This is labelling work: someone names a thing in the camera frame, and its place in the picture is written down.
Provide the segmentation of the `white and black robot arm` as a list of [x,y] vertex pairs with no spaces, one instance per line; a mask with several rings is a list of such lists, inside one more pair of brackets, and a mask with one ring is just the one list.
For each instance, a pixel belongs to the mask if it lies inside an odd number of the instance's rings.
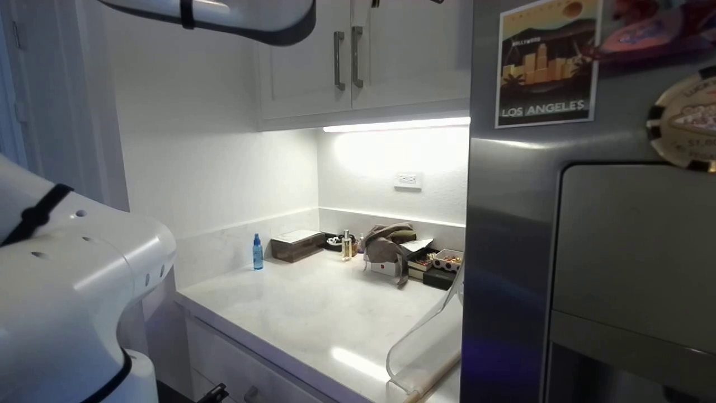
[[177,237],[0,160],[0,403],[158,403],[125,310],[174,270]]

